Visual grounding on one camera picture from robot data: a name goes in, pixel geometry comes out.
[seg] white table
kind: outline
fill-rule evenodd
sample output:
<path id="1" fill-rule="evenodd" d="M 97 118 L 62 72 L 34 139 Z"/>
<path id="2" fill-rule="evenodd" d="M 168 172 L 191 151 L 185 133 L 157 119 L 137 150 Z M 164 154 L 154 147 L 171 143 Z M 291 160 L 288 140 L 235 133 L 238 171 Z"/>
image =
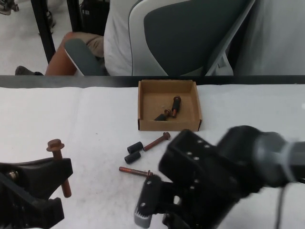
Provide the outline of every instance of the white table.
<path id="1" fill-rule="evenodd" d="M 134 229 L 133 210 L 143 177 L 118 171 L 126 147 L 147 144 L 161 132 L 137 130 L 137 88 L 0 88 L 0 161 L 23 162 L 51 154 L 47 142 L 60 138 L 64 157 L 72 160 L 72 197 L 59 188 L 65 219 L 55 229 Z M 252 125 L 305 140 L 305 85 L 198 86 L 203 125 L 198 134 L 216 144 L 229 127 Z M 130 167 L 158 172 L 166 143 Z M 274 226 L 278 189 L 265 188 L 241 201 L 220 229 L 270 229 Z M 283 229 L 304 228 L 304 185 L 288 189 Z M 151 228 L 165 228 L 154 216 Z"/>

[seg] bolt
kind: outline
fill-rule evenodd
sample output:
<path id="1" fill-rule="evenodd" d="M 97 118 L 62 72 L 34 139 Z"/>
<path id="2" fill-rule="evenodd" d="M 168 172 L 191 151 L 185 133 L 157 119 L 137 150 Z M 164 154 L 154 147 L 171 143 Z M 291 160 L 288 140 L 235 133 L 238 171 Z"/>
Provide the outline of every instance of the bolt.
<path id="1" fill-rule="evenodd" d="M 181 102 L 180 96 L 174 97 L 174 99 L 173 99 L 173 109 L 172 109 L 172 111 L 173 111 L 172 117 L 173 118 L 175 118 L 177 116 L 177 112 L 178 112 L 179 107 L 180 107 L 180 102 Z"/>
<path id="2" fill-rule="evenodd" d="M 144 172 L 144 171 L 135 170 L 135 169 L 131 169 L 131 168 L 125 168 L 125 167 L 119 167 L 119 171 L 142 176 L 142 177 L 150 177 L 153 175 L 153 173 L 150 170 L 148 170 L 148 172 Z"/>
<path id="3" fill-rule="evenodd" d="M 152 143 L 150 143 L 149 145 L 145 146 L 143 148 L 143 151 L 150 150 L 151 148 L 153 148 L 154 146 L 158 145 L 162 141 L 168 140 L 170 137 L 171 137 L 170 133 L 164 132 L 162 137 L 159 137 L 157 140 L 155 140 Z"/>
<path id="4" fill-rule="evenodd" d="M 169 109 L 165 109 L 165 110 L 164 110 L 164 115 L 165 115 L 166 117 L 170 117 L 170 116 L 172 116 L 172 111 L 169 110 Z"/>
<path id="5" fill-rule="evenodd" d="M 48 142 L 47 151 L 53 153 L 54 160 L 62 160 L 61 149 L 64 147 L 65 147 L 65 145 L 63 143 L 61 143 L 61 140 L 54 139 L 54 140 L 51 140 Z M 66 198 L 69 198 L 72 195 L 68 179 L 66 179 L 62 183 L 61 188 L 62 188 L 63 195 Z"/>

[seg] black rubber spacer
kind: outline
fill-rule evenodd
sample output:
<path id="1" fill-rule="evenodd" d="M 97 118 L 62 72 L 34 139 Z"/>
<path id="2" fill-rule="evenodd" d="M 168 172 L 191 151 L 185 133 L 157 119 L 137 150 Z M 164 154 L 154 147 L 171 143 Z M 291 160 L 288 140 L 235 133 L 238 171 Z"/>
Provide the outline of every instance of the black rubber spacer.
<path id="1" fill-rule="evenodd" d="M 176 109 L 178 112 L 180 109 L 180 103 L 181 103 L 181 98 L 179 96 L 174 97 L 172 111 Z"/>
<path id="2" fill-rule="evenodd" d="M 143 148 L 144 148 L 144 146 L 143 146 L 142 142 L 137 142 L 137 143 L 133 144 L 132 146 L 127 147 L 127 151 L 129 154 L 133 154 L 137 151 L 140 151 Z"/>
<path id="3" fill-rule="evenodd" d="M 158 117 L 156 117 L 154 120 L 155 121 L 166 121 L 166 116 L 165 116 L 165 114 L 161 114 Z"/>
<path id="4" fill-rule="evenodd" d="M 134 152 L 133 154 L 129 154 L 124 159 L 125 159 L 125 162 L 129 165 L 129 164 L 135 162 L 136 160 L 138 160 L 140 157 L 141 157 L 141 154 L 138 151 L 138 152 Z"/>

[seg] office chair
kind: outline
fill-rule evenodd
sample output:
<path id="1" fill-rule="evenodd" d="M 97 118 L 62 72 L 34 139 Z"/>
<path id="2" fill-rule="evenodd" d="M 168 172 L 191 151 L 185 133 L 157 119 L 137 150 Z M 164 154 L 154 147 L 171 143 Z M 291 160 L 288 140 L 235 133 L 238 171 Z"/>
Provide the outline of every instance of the office chair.
<path id="1" fill-rule="evenodd" d="M 255 0 L 140 0 L 130 11 L 132 75 L 232 75 L 225 51 Z M 83 75 L 104 75 L 81 40 L 65 49 Z"/>

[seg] gray chair back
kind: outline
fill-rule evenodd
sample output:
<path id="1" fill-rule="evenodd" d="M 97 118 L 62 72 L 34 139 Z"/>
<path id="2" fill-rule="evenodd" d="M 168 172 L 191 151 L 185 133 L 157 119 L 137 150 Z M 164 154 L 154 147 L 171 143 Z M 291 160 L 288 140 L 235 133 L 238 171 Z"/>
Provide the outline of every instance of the gray chair back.
<path id="1" fill-rule="evenodd" d="M 132 74 L 208 73 L 217 65 L 254 1 L 138 1 L 129 16 Z"/>

